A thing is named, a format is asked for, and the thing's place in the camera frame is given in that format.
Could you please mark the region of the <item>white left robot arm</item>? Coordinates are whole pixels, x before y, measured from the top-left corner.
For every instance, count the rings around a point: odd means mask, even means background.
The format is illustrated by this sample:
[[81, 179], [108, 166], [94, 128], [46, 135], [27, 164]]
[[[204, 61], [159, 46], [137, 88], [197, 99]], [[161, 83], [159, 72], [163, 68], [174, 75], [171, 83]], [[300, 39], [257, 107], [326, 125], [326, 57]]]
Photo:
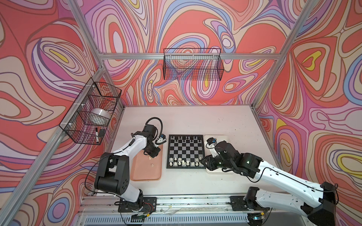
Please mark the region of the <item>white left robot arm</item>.
[[145, 151], [154, 158], [160, 152], [159, 146], [165, 142], [166, 136], [164, 134], [157, 139], [154, 139], [154, 135], [149, 132], [132, 134], [132, 139], [120, 149], [102, 155], [94, 188], [104, 193], [118, 195], [127, 202], [138, 202], [141, 190], [130, 184], [133, 158], [141, 151]]

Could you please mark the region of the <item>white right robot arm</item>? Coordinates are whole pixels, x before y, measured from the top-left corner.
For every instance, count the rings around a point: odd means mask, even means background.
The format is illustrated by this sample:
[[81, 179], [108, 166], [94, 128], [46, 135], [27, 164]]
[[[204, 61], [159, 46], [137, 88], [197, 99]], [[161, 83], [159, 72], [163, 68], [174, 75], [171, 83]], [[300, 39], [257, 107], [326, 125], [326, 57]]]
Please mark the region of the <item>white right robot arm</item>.
[[264, 181], [284, 191], [274, 193], [251, 186], [243, 198], [249, 208], [276, 208], [304, 216], [316, 226], [336, 225], [337, 184], [318, 184], [299, 178], [252, 153], [239, 153], [232, 144], [217, 142], [213, 137], [206, 141], [206, 148], [211, 154], [200, 162], [209, 171], [233, 172], [252, 183]]

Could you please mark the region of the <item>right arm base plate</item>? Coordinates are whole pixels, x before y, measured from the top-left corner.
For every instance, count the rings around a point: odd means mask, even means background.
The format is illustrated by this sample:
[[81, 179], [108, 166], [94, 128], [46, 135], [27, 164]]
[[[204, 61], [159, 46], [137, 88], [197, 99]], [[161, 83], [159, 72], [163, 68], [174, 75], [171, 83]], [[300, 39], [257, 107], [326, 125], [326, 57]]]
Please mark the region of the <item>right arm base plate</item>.
[[262, 211], [268, 212], [270, 208], [259, 205], [255, 199], [247, 199], [244, 196], [230, 196], [229, 204], [233, 211]]

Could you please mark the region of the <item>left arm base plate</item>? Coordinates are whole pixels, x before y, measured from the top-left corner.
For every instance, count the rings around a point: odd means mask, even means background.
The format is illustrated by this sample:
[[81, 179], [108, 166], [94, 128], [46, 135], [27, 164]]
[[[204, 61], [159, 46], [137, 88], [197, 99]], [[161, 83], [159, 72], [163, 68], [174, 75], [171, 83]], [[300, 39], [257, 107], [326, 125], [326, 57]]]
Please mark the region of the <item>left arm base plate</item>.
[[118, 204], [119, 213], [143, 213], [151, 214], [156, 211], [157, 197], [143, 197], [137, 202], [120, 201]]

